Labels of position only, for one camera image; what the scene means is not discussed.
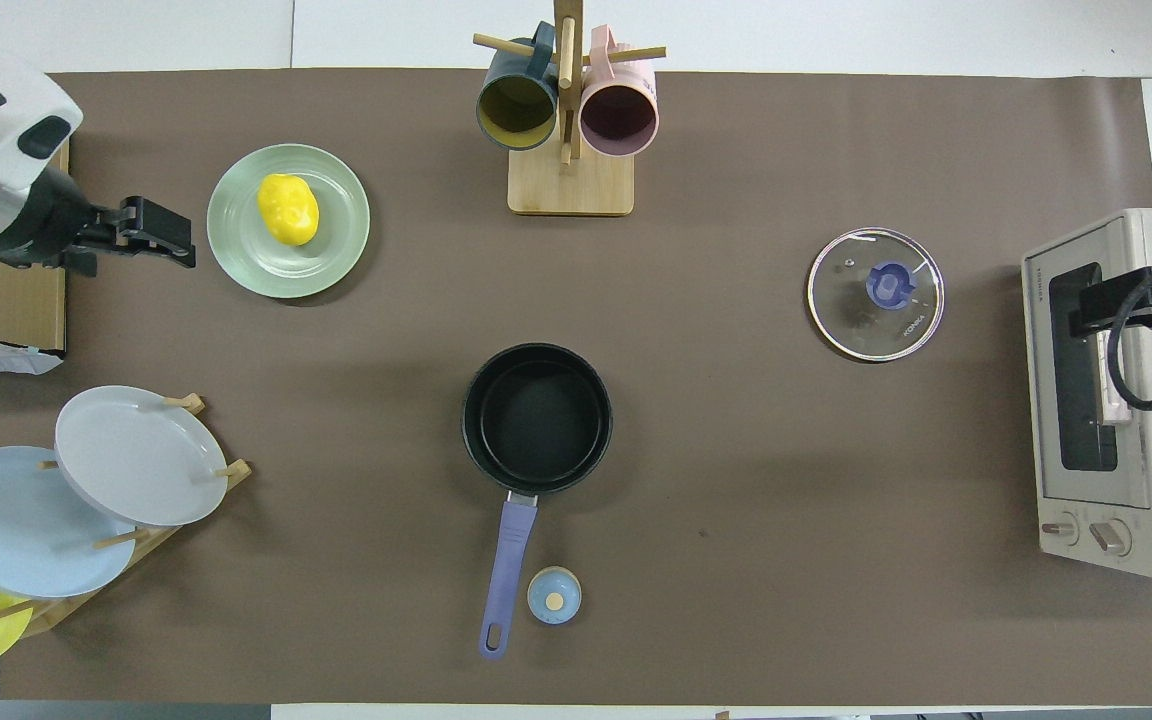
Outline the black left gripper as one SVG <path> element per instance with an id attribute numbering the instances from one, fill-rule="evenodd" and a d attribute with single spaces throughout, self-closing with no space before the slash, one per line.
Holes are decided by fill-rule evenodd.
<path id="1" fill-rule="evenodd" d="M 91 250 L 169 251 L 174 263 L 196 268 L 191 220 L 143 196 L 129 196 L 118 209 L 91 211 L 91 222 L 81 232 L 82 249 L 65 251 L 65 270 L 94 278 L 99 255 Z"/>

